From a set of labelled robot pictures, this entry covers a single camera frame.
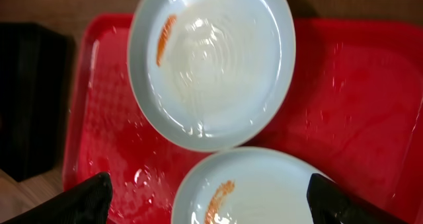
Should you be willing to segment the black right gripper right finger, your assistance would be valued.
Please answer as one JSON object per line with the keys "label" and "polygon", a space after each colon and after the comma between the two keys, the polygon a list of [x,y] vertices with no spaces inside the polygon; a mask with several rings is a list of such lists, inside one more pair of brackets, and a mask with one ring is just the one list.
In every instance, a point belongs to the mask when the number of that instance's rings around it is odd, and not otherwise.
{"label": "black right gripper right finger", "polygon": [[314,224],[406,224],[318,173],[310,177],[307,203]]}

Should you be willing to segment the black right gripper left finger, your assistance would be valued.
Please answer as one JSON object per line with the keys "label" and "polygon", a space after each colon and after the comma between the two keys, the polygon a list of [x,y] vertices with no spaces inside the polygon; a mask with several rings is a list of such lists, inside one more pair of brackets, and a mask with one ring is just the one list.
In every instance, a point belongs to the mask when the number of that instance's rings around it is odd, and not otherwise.
{"label": "black right gripper left finger", "polygon": [[100,172],[2,224],[106,224],[112,194],[110,175]]}

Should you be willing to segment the white plate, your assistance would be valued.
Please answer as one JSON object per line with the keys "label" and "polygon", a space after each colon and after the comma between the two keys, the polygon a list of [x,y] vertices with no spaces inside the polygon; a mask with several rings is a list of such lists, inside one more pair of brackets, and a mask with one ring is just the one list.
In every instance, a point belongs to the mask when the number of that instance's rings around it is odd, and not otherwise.
{"label": "white plate", "polygon": [[128,76],[161,136],[216,152],[269,124],[288,93],[295,56],[287,0],[140,0]]}
{"label": "white plate", "polygon": [[171,222],[312,223],[307,188],[317,172],[291,155],[259,147],[210,155],[179,186]]}

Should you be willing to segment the white plate top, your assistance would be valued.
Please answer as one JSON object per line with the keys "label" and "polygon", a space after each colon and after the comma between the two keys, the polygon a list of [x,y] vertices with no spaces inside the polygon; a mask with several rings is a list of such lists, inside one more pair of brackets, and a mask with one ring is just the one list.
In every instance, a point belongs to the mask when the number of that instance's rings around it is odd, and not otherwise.
{"label": "white plate top", "polygon": [[161,136],[216,152],[269,124],[288,93],[295,56],[287,0],[140,0],[128,76]]}

